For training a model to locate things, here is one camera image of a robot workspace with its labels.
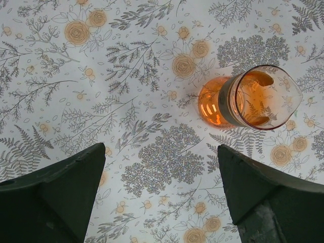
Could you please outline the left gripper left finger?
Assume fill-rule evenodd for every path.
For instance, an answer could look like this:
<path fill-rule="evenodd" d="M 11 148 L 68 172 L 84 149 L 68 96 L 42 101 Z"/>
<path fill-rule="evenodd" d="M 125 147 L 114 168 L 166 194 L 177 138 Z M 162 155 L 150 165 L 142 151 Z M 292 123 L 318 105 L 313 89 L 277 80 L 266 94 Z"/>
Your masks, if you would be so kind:
<path fill-rule="evenodd" d="M 104 165 L 97 143 L 1 182 L 1 242 L 84 242 Z"/>

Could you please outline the orange glass carafe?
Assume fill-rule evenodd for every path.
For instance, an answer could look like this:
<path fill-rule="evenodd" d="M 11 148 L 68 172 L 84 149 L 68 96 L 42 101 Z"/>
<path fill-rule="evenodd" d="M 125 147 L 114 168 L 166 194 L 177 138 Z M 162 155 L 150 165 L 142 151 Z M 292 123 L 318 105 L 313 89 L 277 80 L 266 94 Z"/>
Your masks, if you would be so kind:
<path fill-rule="evenodd" d="M 286 123 L 303 94 L 282 68 L 259 65 L 234 76 L 208 81 L 198 96 L 200 117 L 218 129 L 269 131 Z"/>

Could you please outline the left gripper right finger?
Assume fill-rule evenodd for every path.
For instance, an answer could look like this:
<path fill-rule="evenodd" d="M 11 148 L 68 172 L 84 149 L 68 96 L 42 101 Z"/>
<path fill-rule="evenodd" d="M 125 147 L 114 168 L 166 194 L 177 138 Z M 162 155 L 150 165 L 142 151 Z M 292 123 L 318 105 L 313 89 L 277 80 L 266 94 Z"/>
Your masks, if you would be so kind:
<path fill-rule="evenodd" d="M 241 242 L 323 242 L 323 185 L 283 173 L 227 145 L 218 161 Z"/>

